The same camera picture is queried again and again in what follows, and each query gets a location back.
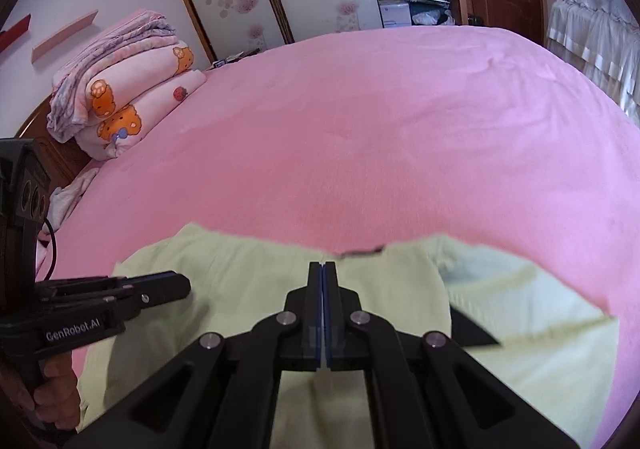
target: metal screw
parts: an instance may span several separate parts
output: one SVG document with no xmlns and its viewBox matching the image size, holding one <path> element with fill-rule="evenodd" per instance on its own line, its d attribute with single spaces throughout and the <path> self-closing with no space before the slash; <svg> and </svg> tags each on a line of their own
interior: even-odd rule
<svg viewBox="0 0 640 449">
<path fill-rule="evenodd" d="M 210 350 L 218 346 L 220 344 L 220 341 L 221 339 L 218 334 L 209 332 L 209 333 L 203 334 L 200 337 L 200 346 L 202 346 L 203 348 L 206 348 L 207 350 Z"/>
<path fill-rule="evenodd" d="M 355 312 L 351 313 L 349 319 L 351 319 L 351 321 L 356 324 L 363 325 L 371 321 L 371 316 L 364 310 L 356 310 Z"/>
<path fill-rule="evenodd" d="M 432 348 L 442 348 L 447 342 L 447 336 L 441 332 L 429 332 L 424 340 Z"/>
<path fill-rule="evenodd" d="M 280 312 L 278 315 L 276 315 L 276 321 L 282 326 L 295 323 L 296 319 L 296 315 L 289 310 L 285 310 L 284 312 Z"/>
</svg>

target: light green cloth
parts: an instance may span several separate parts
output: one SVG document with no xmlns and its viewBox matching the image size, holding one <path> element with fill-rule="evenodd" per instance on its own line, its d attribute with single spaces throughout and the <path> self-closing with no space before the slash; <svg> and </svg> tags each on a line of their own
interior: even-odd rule
<svg viewBox="0 0 640 449">
<path fill-rule="evenodd" d="M 310 261 L 335 256 L 187 225 L 141 249 L 114 275 L 175 270 L 191 295 L 144 311 L 127 331 L 88 350 L 79 389 L 87 426 L 207 331 L 248 331 L 304 286 Z M 337 259 L 340 286 L 399 331 L 450 334 L 449 300 L 501 346 L 469 352 L 583 448 L 609 394 L 617 320 L 529 261 L 443 236 Z M 360 372 L 284 373 L 271 447 L 373 447 Z"/>
</svg>

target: bedspread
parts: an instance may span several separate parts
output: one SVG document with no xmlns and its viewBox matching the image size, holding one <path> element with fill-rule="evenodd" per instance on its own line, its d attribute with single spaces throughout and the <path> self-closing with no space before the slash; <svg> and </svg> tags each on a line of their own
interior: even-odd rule
<svg viewBox="0 0 640 449">
<path fill-rule="evenodd" d="M 192 221 L 329 252 L 491 245 L 620 318 L 599 447 L 640 389 L 638 151 L 611 99 L 511 32 L 322 36 L 212 71 L 106 162 L 57 234 L 54 278 L 111 273 Z"/>
</svg>

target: cartoon bear print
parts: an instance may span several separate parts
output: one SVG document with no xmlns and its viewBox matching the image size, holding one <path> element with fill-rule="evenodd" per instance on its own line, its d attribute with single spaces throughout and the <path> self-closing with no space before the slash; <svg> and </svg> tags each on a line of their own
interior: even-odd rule
<svg viewBox="0 0 640 449">
<path fill-rule="evenodd" d="M 104 79 L 98 79 L 91 85 L 91 105 L 98 117 L 106 117 L 113 113 L 116 103 L 113 102 L 113 90 Z"/>
<path fill-rule="evenodd" d="M 185 46 L 184 48 L 176 46 L 174 47 L 174 55 L 178 58 L 178 70 L 175 71 L 174 75 L 186 72 L 191 68 L 191 65 L 193 64 L 193 52 L 191 51 L 191 48 L 188 46 Z"/>
<path fill-rule="evenodd" d="M 98 137 L 108 142 L 116 139 L 126 139 L 131 135 L 137 135 L 142 129 L 142 119 L 131 105 L 119 109 L 111 117 L 98 126 Z"/>
</svg>

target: wooden headboard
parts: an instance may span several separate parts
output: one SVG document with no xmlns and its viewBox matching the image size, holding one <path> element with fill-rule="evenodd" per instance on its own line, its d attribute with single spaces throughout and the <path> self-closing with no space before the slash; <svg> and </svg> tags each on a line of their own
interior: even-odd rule
<svg viewBox="0 0 640 449">
<path fill-rule="evenodd" d="M 51 178 L 51 187 L 65 187 L 82 171 L 91 158 L 80 149 L 75 139 L 60 144 L 47 131 L 47 115 L 50 111 L 47 97 L 24 121 L 16 137 L 21 139 L 36 139 L 40 145 L 44 167 Z"/>
</svg>

